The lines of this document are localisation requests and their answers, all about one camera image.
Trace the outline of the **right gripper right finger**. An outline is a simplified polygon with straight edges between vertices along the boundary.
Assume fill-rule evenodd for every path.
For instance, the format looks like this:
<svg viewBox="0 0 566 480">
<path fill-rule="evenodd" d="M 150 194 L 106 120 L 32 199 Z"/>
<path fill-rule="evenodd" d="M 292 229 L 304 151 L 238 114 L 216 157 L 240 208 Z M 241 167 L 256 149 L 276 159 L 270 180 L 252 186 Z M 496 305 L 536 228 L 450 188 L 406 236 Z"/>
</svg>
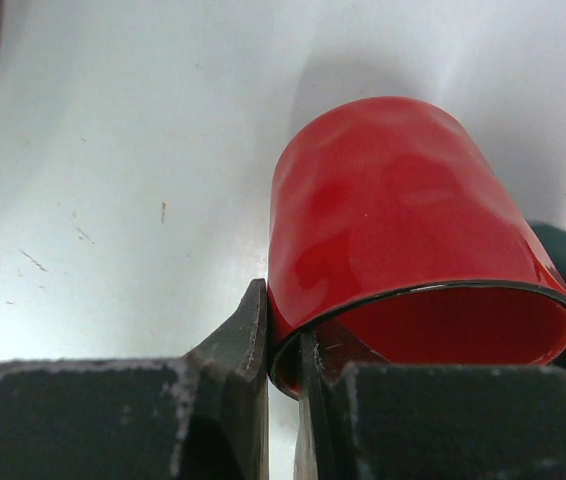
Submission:
<svg viewBox="0 0 566 480">
<path fill-rule="evenodd" d="M 566 479 L 564 369 L 299 363 L 298 479 Z"/>
</svg>

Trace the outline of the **large red mug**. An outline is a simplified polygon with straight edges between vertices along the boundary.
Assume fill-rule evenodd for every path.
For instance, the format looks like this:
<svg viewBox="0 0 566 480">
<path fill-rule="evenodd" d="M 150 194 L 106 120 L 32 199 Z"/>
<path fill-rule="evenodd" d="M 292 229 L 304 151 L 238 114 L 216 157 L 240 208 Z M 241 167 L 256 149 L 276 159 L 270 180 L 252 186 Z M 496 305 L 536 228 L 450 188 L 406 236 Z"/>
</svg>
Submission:
<svg viewBox="0 0 566 480">
<path fill-rule="evenodd" d="M 300 337 L 342 326 L 399 364 L 543 365 L 566 350 L 566 282 L 451 115 L 406 97 L 334 108 L 273 178 L 269 374 L 300 389 Z"/>
</svg>

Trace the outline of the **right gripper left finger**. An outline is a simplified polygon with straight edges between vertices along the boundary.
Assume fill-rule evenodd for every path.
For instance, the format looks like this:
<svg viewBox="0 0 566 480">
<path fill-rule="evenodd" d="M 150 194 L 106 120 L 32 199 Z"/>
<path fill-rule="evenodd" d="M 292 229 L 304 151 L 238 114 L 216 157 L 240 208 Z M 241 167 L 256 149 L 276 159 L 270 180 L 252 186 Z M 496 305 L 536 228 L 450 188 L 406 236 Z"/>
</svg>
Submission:
<svg viewBox="0 0 566 480">
<path fill-rule="evenodd" d="M 265 479 L 267 295 L 178 358 L 0 363 L 0 479 Z"/>
</svg>

